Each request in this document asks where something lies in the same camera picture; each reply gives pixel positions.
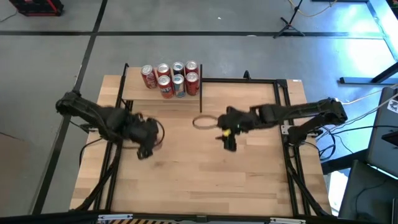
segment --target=red soda can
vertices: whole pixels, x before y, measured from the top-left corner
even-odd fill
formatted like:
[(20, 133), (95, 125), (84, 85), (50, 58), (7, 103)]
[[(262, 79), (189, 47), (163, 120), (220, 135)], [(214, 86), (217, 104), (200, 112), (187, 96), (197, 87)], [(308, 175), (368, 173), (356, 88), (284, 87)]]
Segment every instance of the red soda can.
[(195, 72), (190, 72), (185, 77), (187, 81), (187, 93), (195, 96), (199, 90), (199, 76)]
[(154, 68), (151, 65), (144, 65), (141, 68), (142, 79), (148, 88), (156, 88), (157, 81)]
[(173, 64), (174, 75), (180, 74), (185, 77), (184, 64), (182, 62), (175, 62)]
[(167, 75), (169, 78), (172, 78), (170, 67), (165, 63), (162, 63), (157, 67), (157, 76), (160, 78), (162, 75)]
[(185, 74), (188, 74), (190, 72), (195, 72), (196, 74), (199, 74), (198, 64), (194, 61), (187, 61), (187, 63), (185, 64)]
[(159, 77), (157, 82), (159, 83), (160, 92), (164, 98), (169, 99), (173, 97), (173, 83), (167, 75)]

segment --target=concrete floor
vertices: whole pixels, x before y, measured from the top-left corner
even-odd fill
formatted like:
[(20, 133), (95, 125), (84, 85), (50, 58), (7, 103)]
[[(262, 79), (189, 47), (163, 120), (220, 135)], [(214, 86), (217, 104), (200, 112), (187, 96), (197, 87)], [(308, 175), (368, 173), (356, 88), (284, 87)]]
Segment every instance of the concrete floor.
[[(102, 0), (67, 0), (61, 17), (24, 17), (16, 15), (0, 23), (2, 30), (77, 30), (91, 31)], [(371, 1), (389, 35), (398, 26), (383, 0)], [(302, 11), (318, 12), (328, 3), (304, 0)], [(12, 14), (8, 1), (0, 2), (0, 18)], [(276, 32), (290, 17), (287, 0), (138, 0), (108, 1), (100, 26), (102, 31), (268, 31)], [(364, 3), (336, 3), (317, 17), (298, 15), (295, 26), (305, 32), (379, 32)], [(60, 125), (55, 102), (71, 90), (79, 72), (88, 36), (1, 36), (0, 35), (0, 132), (30, 144), (23, 159), (16, 159), (11, 149), (1, 149), (2, 160), (14, 159), (13, 167), (0, 161), (0, 216), (29, 213), (39, 180)], [(125, 62), (130, 66), (146, 63), (172, 63), (194, 59), (204, 65), (204, 77), (241, 77), (249, 70), (254, 78), (303, 80), (308, 101), (337, 97), (351, 101), (381, 86), (343, 86), (342, 76), (373, 77), (394, 63), (382, 39), (337, 37), (189, 37), (124, 36), (97, 37), (81, 93), (95, 101), (103, 75), (118, 75)], [(374, 108), (379, 95), (346, 106), (350, 118)], [(374, 114), (351, 125), (371, 125)], [(367, 147), (370, 130), (342, 134), (353, 151)], [(67, 211), (78, 172), (78, 154), (86, 134), (74, 126), (68, 129), (57, 170), (45, 203), (44, 212)], [(331, 140), (324, 138), (319, 147)], [(349, 152), (338, 143), (333, 157)]]

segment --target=tripod stand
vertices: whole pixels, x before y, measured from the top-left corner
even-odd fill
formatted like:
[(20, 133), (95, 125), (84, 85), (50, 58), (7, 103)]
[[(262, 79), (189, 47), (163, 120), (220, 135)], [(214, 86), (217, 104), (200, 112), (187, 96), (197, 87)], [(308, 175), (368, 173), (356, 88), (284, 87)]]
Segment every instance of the tripod stand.
[(283, 17), (280, 18), (280, 19), (282, 19), (282, 20), (285, 22), (285, 27), (283, 27), (283, 28), (279, 31), (279, 33), (277, 33), (277, 34), (274, 36), (274, 39), (280, 37), (280, 36), (285, 32), (285, 30), (295, 30), (295, 31), (298, 32), (298, 34), (301, 35), (302, 37), (305, 36), (305, 34), (303, 34), (301, 31), (299, 31), (299, 30), (296, 29), (294, 26), (292, 26), (293, 19), (294, 19), (294, 17), (296, 16), (296, 13), (297, 13), (297, 11), (299, 10), (300, 5), (301, 5), (302, 2), (303, 2), (303, 0), (300, 0), (298, 6), (294, 7), (294, 13), (293, 13), (292, 18), (290, 19), (290, 22), (287, 22), (287, 20), (284, 19)]

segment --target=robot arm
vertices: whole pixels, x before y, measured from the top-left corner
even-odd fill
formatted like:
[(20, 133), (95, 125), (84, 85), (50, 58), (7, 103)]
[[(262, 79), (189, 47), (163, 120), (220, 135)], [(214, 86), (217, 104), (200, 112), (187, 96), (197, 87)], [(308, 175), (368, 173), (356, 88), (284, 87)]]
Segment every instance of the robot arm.
[(81, 97), (79, 92), (66, 93), (55, 105), (61, 115), (78, 116), (92, 126), (98, 128), (101, 137), (117, 143), (122, 139), (130, 139), (140, 144), (137, 151), (139, 159), (152, 155), (157, 139), (157, 121), (152, 118), (143, 119), (140, 113), (130, 114), (122, 108), (101, 107)]
[(293, 106), (257, 105), (250, 107), (249, 112), (229, 106), (226, 114), (218, 118), (217, 127), (223, 130), (223, 135), (217, 139), (224, 142), (225, 149), (236, 151), (236, 134), (247, 133), (253, 129), (271, 128), (283, 124), (287, 119), (311, 116), (313, 118), (303, 125), (288, 129), (289, 144), (298, 145), (307, 138), (307, 134), (317, 132), (318, 128), (328, 124), (343, 124), (347, 120), (343, 105), (332, 98)]

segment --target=coca-cola can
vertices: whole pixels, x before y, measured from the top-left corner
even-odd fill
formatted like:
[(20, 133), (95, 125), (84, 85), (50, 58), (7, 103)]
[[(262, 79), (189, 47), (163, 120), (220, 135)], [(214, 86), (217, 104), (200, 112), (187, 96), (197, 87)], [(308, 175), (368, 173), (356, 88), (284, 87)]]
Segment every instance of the coca-cola can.
[(195, 96), (199, 90), (199, 76), (195, 72), (190, 72), (185, 77), (187, 81), (187, 93), (191, 96)]
[(185, 64), (185, 74), (188, 74), (190, 72), (195, 72), (196, 74), (199, 74), (198, 64), (195, 61), (187, 61), (187, 63)]
[(157, 81), (154, 68), (151, 65), (144, 65), (141, 68), (142, 79), (148, 88), (156, 88)]
[(181, 74), (174, 75), (173, 77), (174, 93), (176, 97), (185, 96), (184, 76)]
[(173, 73), (174, 75), (180, 74), (185, 77), (184, 64), (182, 62), (175, 62), (173, 64)]
[(162, 75), (167, 75), (169, 78), (172, 78), (170, 67), (165, 63), (162, 63), (157, 67), (157, 76), (161, 77)]
[(159, 77), (157, 82), (159, 83), (160, 92), (164, 98), (169, 99), (173, 97), (173, 83), (167, 75)]

